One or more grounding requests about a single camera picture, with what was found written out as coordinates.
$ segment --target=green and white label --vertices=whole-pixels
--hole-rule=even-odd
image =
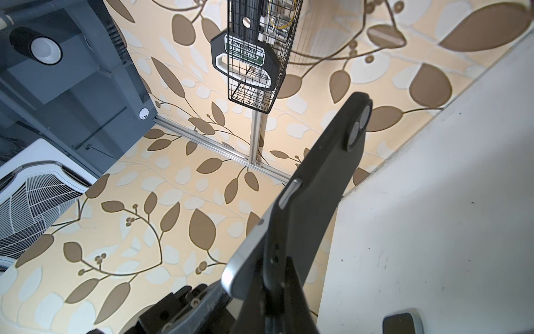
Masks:
[[[265,63],[265,50],[263,48],[242,41],[237,37],[224,35],[224,48],[226,53],[246,63],[256,66],[263,66]]]

